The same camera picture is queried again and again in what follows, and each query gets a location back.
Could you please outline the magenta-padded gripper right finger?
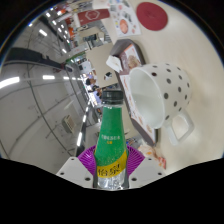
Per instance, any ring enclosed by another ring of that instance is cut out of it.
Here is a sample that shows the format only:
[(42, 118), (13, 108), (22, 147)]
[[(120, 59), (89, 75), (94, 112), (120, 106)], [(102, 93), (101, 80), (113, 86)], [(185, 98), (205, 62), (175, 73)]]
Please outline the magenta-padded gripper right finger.
[(165, 177), (163, 169), (154, 159), (146, 158), (137, 149), (128, 146), (126, 163), (127, 186), (129, 189), (140, 188)]

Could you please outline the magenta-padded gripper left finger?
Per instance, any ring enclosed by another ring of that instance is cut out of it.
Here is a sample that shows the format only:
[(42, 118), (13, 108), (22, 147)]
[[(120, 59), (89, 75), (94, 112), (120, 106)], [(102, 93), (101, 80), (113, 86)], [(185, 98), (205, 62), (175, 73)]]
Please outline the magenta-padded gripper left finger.
[(78, 157), (70, 157), (56, 175), (78, 186), (94, 188), (96, 174), (94, 151), (95, 146), (92, 146)]

